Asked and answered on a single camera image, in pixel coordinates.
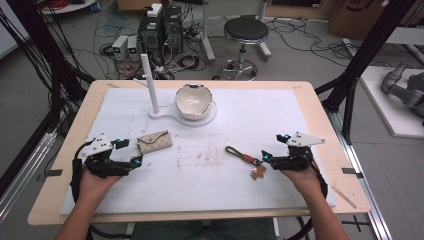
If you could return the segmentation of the white wavy-rim bowl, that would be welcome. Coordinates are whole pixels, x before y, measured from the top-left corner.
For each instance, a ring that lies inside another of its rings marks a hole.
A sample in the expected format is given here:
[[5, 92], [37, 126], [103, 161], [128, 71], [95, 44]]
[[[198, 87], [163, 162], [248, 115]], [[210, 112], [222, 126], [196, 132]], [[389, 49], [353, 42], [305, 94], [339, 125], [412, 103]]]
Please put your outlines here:
[[175, 95], [179, 114], [188, 120], [205, 118], [211, 110], [212, 102], [211, 91], [202, 84], [185, 84]]

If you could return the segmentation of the black computer tower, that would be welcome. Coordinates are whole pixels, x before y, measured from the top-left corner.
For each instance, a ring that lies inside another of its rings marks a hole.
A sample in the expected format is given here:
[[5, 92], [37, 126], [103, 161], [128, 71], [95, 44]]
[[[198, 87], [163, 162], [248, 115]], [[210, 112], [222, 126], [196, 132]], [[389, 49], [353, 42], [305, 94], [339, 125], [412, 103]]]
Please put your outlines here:
[[165, 27], [166, 44], [168, 51], [177, 54], [183, 51], [181, 7], [168, 6], [164, 10], [163, 21]]
[[142, 51], [155, 64], [161, 66], [164, 62], [162, 47], [164, 43], [163, 24], [160, 17], [143, 15], [140, 21], [139, 40]]

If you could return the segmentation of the black frame post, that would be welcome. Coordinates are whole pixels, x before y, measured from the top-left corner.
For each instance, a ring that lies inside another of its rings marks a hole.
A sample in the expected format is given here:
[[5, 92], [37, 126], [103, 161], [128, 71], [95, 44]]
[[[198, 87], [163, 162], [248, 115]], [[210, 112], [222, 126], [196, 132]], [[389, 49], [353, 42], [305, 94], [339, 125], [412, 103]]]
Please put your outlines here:
[[352, 144], [351, 124], [357, 83], [414, 3], [415, 0], [389, 0], [382, 15], [342, 74], [315, 89], [317, 95], [331, 90], [330, 95], [322, 101], [323, 108], [331, 113], [336, 113], [340, 104], [345, 102], [341, 132], [349, 145]]

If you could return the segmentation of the aluminium rail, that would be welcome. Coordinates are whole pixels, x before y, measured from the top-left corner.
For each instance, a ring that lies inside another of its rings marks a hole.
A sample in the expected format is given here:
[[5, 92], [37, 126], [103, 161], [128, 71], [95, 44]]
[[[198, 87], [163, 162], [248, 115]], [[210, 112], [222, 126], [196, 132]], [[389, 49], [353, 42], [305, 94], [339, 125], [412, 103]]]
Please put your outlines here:
[[4, 195], [0, 197], [0, 225], [6, 220], [15, 203], [50, 152], [56, 139], [56, 130], [45, 133], [30, 152], [30, 155], [25, 158], [23, 167], [18, 171]]
[[348, 143], [348, 141], [342, 134], [341, 117], [339, 116], [338, 113], [331, 113], [329, 111], [327, 111], [327, 116], [335, 130], [335, 133], [338, 137], [339, 142], [341, 143], [343, 150], [345, 151], [347, 159], [352, 165], [352, 172], [359, 180], [359, 184], [361, 185], [361, 188], [365, 196], [367, 197], [368, 203], [370, 204], [370, 210], [366, 213], [366, 216], [370, 223], [371, 229], [374, 233], [375, 239], [376, 240], [393, 240], [392, 235], [389, 231], [389, 228], [385, 222], [385, 219], [380, 211], [378, 203], [374, 197], [374, 194], [372, 193], [372, 190], [367, 181], [366, 175], [363, 171], [363, 168], [355, 152], [355, 149], [351, 144]]

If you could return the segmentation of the white table mat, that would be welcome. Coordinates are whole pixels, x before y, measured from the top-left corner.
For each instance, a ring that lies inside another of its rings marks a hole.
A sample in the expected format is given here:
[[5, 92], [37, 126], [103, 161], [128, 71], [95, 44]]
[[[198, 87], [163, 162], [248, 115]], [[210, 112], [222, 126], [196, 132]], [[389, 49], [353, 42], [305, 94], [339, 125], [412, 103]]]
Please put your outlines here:
[[98, 213], [305, 208], [302, 196], [280, 172], [268, 168], [264, 177], [253, 179], [251, 165], [225, 151], [232, 146], [255, 158], [263, 151], [287, 155], [287, 146], [276, 137], [308, 130], [294, 92], [215, 89], [212, 95], [214, 120], [187, 127], [170, 117], [151, 118], [145, 89], [107, 91], [88, 136], [129, 140], [112, 159], [129, 160], [138, 152], [138, 138], [158, 131], [168, 131], [172, 145], [145, 155], [141, 167], [112, 187]]

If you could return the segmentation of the keychain with flower charm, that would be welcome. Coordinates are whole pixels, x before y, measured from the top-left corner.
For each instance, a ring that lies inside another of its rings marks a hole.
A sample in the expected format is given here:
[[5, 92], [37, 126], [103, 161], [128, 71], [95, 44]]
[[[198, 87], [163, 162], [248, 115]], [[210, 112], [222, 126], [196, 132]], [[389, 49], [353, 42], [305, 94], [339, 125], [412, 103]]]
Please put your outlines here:
[[265, 176], [266, 167], [262, 165], [261, 160], [242, 153], [232, 146], [226, 146], [225, 151], [253, 166], [250, 172], [250, 176], [253, 180], [257, 180], [258, 178], [263, 178]]

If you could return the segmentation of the black round stool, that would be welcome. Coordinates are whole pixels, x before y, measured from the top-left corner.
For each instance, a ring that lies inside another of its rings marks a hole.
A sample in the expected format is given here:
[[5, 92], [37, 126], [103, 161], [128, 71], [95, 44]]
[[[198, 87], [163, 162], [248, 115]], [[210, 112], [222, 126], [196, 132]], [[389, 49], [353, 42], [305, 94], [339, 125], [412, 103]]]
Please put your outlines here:
[[224, 35], [240, 45], [237, 59], [227, 60], [212, 77], [219, 80], [255, 80], [258, 67], [245, 59], [247, 45], [260, 45], [268, 38], [268, 27], [254, 16], [241, 16], [227, 21], [224, 25]]

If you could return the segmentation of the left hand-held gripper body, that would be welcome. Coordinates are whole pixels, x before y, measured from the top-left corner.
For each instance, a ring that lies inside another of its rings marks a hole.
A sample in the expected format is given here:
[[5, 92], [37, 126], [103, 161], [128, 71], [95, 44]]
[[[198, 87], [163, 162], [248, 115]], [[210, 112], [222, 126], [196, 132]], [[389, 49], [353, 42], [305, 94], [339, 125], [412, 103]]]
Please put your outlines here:
[[83, 160], [84, 167], [93, 175], [101, 178], [107, 176], [127, 176], [133, 169], [129, 162], [114, 161], [110, 158], [113, 150], [118, 150], [105, 134], [81, 145], [76, 153], [76, 160]]

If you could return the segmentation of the cardboard box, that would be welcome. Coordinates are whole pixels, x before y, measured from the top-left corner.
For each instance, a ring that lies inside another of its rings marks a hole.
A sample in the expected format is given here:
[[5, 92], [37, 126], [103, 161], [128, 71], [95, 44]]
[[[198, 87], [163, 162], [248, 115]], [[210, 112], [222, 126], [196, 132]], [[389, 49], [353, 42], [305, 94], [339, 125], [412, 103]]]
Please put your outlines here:
[[383, 12], [392, 2], [399, 1], [404, 4], [406, 0], [336, 0], [336, 7], [328, 21], [330, 35], [365, 40], [375, 26], [383, 30], [393, 18], [391, 11], [389, 17], [380, 21]]

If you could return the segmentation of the grey power supply unit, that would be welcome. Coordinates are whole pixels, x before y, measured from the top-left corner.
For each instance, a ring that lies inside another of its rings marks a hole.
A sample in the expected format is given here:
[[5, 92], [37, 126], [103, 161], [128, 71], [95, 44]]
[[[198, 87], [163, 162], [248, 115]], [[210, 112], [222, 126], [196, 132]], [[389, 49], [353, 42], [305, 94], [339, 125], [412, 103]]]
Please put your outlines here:
[[140, 59], [138, 37], [136, 35], [128, 37], [127, 49], [131, 61], [138, 61]]
[[117, 61], [125, 61], [128, 58], [128, 37], [119, 36], [112, 44], [112, 50]]

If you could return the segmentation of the wooden table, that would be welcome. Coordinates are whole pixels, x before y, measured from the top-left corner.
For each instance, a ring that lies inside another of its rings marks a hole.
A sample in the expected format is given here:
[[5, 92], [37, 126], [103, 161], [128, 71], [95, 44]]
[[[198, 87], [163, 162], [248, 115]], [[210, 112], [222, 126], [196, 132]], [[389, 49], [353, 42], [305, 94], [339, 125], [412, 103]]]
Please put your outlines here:
[[[294, 92], [308, 130], [307, 134], [323, 138], [324, 144], [313, 146], [313, 155], [321, 173], [329, 185], [328, 202], [338, 214], [361, 213], [370, 209], [367, 198], [355, 175], [344, 174], [342, 168], [350, 168], [351, 164], [336, 136], [336, 133], [324, 112], [312, 85], [308, 82], [290, 81], [208, 81], [211, 92], [215, 89], [278, 89]], [[64, 222], [73, 207], [69, 183], [72, 175], [72, 160], [78, 147], [91, 140], [88, 136], [91, 127], [100, 111], [108, 90], [113, 88], [142, 88], [146, 87], [135, 81], [98, 80], [89, 88], [83, 104], [65, 138], [59, 151], [54, 169], [63, 169], [61, 176], [52, 176], [45, 183], [28, 216], [31, 225], [56, 225]], [[352, 208], [332, 189], [336, 186], [347, 195], [356, 205]], [[141, 222], [160, 220], [212, 220], [224, 218], [274, 217], [306, 214], [303, 209], [259, 209], [259, 210], [218, 210], [205, 212], [177, 213], [96, 213], [97, 223], [106, 222]]]

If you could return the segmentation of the person's left hand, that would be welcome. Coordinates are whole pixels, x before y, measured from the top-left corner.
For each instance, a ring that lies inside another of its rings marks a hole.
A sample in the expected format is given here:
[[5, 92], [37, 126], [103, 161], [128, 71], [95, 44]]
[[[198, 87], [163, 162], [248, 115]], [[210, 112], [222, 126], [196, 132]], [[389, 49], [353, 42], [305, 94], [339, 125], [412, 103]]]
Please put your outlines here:
[[82, 174], [79, 191], [79, 202], [100, 203], [111, 187], [121, 179], [121, 176], [101, 178], [85, 169]]

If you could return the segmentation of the white stand with pole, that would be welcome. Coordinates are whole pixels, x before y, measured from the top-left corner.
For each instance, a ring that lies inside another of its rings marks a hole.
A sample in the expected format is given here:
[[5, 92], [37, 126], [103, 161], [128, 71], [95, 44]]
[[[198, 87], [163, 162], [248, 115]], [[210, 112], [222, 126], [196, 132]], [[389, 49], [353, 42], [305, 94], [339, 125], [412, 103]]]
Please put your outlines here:
[[158, 102], [157, 94], [156, 94], [156, 88], [153, 80], [153, 74], [150, 68], [150, 62], [147, 54], [141, 54], [140, 55], [141, 62], [142, 62], [142, 68], [144, 71], [143, 77], [146, 78], [145, 86], [148, 89], [152, 109], [149, 111], [149, 115], [153, 119], [162, 119], [162, 118], [172, 118], [179, 122], [182, 125], [188, 126], [188, 127], [201, 127], [205, 126], [209, 123], [211, 123], [216, 115], [217, 115], [217, 106], [216, 103], [212, 102], [211, 110], [208, 113], [208, 115], [200, 120], [188, 120], [182, 117], [176, 107], [175, 104], [175, 96], [173, 97], [173, 102], [166, 106], [161, 106]]

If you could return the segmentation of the white platform board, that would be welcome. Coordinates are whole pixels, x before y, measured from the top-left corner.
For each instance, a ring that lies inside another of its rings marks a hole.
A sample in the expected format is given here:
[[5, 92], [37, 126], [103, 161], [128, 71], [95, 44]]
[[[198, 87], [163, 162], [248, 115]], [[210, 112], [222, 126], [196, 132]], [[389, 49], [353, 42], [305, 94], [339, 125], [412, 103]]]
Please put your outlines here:
[[414, 114], [400, 99], [381, 90], [383, 79], [390, 71], [389, 67], [369, 66], [361, 76], [365, 91], [392, 136], [424, 139], [424, 118]]

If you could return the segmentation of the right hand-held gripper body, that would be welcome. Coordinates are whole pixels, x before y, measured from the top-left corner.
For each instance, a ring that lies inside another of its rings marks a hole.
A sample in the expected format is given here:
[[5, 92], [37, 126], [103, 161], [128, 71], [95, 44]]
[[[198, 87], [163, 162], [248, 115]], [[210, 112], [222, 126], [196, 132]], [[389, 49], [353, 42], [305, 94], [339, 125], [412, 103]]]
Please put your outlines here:
[[288, 155], [273, 156], [274, 163], [270, 165], [274, 170], [301, 171], [307, 169], [314, 160], [311, 146], [325, 143], [323, 138], [299, 131], [290, 136], [291, 139], [286, 143]]

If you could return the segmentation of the person's right hand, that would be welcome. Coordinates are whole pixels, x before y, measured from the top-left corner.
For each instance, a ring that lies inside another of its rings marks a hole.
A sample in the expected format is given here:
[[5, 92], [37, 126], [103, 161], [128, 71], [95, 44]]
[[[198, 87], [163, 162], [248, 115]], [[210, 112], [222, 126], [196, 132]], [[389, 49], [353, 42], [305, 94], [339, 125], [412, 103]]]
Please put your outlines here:
[[304, 198], [322, 197], [318, 175], [311, 167], [301, 171], [282, 170], [281, 173], [293, 183]]

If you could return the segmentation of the beige quilted pouch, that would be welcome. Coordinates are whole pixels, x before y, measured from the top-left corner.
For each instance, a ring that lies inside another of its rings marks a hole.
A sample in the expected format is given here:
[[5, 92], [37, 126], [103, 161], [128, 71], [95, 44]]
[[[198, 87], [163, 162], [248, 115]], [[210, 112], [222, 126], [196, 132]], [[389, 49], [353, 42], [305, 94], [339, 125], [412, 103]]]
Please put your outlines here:
[[145, 155], [172, 146], [172, 140], [167, 130], [151, 133], [137, 138], [139, 153]]

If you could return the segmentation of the thin wooden stick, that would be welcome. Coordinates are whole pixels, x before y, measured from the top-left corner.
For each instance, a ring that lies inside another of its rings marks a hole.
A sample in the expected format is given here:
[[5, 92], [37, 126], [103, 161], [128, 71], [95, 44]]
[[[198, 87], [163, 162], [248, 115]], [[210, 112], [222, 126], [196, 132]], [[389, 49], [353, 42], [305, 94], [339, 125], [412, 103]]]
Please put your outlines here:
[[341, 190], [339, 190], [336, 186], [332, 186], [332, 189], [342, 199], [344, 199], [352, 208], [357, 209], [357, 205], [347, 195], [345, 195]]

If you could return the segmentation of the person's jeans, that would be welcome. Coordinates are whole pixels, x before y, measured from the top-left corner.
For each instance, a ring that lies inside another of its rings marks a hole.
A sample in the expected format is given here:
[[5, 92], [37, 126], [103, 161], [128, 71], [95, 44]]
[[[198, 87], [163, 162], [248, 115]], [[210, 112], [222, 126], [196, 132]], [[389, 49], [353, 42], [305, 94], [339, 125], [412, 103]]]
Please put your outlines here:
[[131, 240], [276, 240], [271, 218], [144, 222]]

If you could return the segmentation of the white table leg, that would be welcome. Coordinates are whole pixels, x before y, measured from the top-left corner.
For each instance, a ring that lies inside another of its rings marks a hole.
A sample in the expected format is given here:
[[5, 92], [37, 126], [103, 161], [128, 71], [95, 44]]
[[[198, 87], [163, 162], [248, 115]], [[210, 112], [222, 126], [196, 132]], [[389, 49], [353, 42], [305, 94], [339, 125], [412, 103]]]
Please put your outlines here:
[[215, 60], [215, 54], [208, 38], [208, 4], [208, 0], [202, 0], [202, 32], [200, 37], [207, 60], [213, 62]]
[[[260, 1], [260, 5], [259, 5], [257, 17], [259, 21], [264, 22], [266, 8], [267, 8], [269, 0], [259, 0], [259, 1]], [[259, 48], [264, 55], [264, 61], [267, 61], [272, 56], [268, 46], [266, 45], [265, 42], [262, 42], [259, 44]]]

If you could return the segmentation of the white box on computer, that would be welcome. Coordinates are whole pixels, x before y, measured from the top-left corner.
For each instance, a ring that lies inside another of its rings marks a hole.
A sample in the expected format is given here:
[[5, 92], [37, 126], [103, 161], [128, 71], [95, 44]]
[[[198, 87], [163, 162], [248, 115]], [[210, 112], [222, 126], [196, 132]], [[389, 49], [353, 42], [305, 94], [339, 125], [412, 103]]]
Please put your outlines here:
[[160, 13], [162, 12], [163, 5], [160, 3], [153, 3], [149, 10], [147, 11], [148, 17], [158, 17]]

